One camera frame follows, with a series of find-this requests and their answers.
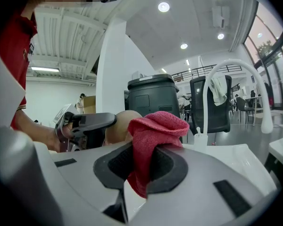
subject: red towel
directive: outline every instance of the red towel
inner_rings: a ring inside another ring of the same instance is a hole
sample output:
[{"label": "red towel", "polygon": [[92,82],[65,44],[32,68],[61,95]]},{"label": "red towel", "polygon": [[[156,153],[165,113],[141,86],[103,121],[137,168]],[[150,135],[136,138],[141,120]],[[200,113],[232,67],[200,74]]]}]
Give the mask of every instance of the red towel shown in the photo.
[{"label": "red towel", "polygon": [[188,130],[187,122],[165,111],[130,121],[128,131],[133,136],[134,171],[129,175],[128,182],[139,196],[146,198],[154,148],[160,144],[182,146],[179,137],[186,135]]}]

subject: black chair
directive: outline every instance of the black chair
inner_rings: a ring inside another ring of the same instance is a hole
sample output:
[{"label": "black chair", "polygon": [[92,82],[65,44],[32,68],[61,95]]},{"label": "black chair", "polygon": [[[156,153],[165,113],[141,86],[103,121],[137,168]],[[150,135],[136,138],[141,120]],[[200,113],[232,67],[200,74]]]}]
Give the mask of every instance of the black chair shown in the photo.
[{"label": "black chair", "polygon": [[246,101],[242,99],[241,97],[236,98],[237,101],[237,107],[238,110],[240,111],[240,123],[241,123],[241,111],[245,111],[245,124],[246,124],[246,117],[247,121],[249,121],[249,112],[251,111],[253,113],[253,122],[254,122],[254,111],[255,109],[252,107],[245,107]]},{"label": "black chair", "polygon": [[[229,119],[229,104],[230,94],[232,87],[231,76],[226,75],[227,84],[227,100],[219,106],[214,103],[213,93],[208,89],[208,133],[217,132],[229,132],[231,130],[231,124]],[[200,127],[200,131],[203,133],[203,87],[206,77],[201,76],[199,78],[190,81],[191,87],[191,118],[192,122],[189,123],[190,130],[193,135],[197,134],[197,127]]]}]

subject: white faucet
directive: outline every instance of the white faucet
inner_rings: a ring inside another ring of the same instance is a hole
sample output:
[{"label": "white faucet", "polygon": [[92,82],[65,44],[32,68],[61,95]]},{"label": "white faucet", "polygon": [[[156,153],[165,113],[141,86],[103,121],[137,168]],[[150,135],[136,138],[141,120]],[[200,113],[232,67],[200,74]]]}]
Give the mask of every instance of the white faucet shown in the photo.
[{"label": "white faucet", "polygon": [[245,63],[242,60],[239,59],[227,59],[219,64],[217,64],[211,72],[208,74],[206,77],[206,81],[204,83],[204,88],[203,88],[203,134],[200,133],[200,130],[198,130],[197,137],[195,138],[194,144],[199,143],[200,146],[207,146],[208,144],[208,84],[210,80],[212,79],[213,75],[219,70],[221,67],[226,66],[226,65],[240,65],[241,67],[245,68],[248,70],[255,78],[256,81],[258,82],[258,86],[261,91],[261,96],[262,96],[262,103],[263,103],[263,120],[262,120],[262,125],[261,125],[261,131],[264,134],[271,133],[273,130],[273,120],[272,116],[270,113],[269,109],[269,102],[268,102],[268,96],[267,96],[267,91],[264,85],[264,82],[258,73],[258,71],[251,65]]}]

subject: black trash can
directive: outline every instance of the black trash can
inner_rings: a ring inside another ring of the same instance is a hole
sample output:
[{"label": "black trash can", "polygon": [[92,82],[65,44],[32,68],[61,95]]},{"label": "black trash can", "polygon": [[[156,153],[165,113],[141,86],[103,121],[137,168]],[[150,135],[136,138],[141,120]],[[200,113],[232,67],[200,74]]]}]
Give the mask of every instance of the black trash can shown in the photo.
[{"label": "black trash can", "polygon": [[180,118],[177,92],[169,74],[157,74],[128,82],[129,110],[142,116],[167,111]]}]

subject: railing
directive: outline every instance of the railing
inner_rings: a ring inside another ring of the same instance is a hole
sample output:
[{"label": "railing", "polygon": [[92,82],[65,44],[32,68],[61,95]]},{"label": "railing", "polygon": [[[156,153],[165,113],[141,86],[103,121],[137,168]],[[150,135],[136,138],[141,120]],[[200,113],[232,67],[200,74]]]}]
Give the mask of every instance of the railing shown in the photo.
[{"label": "railing", "polygon": [[[175,74],[172,74],[172,77],[175,82],[195,79],[200,76],[208,75],[215,66],[216,65],[209,65],[209,66],[205,66],[202,68],[196,68],[192,70],[183,71],[180,73],[175,73]],[[228,73],[228,72],[235,72],[235,71],[242,71],[241,66],[227,65],[218,70],[218,72],[221,72],[221,73]]]}]

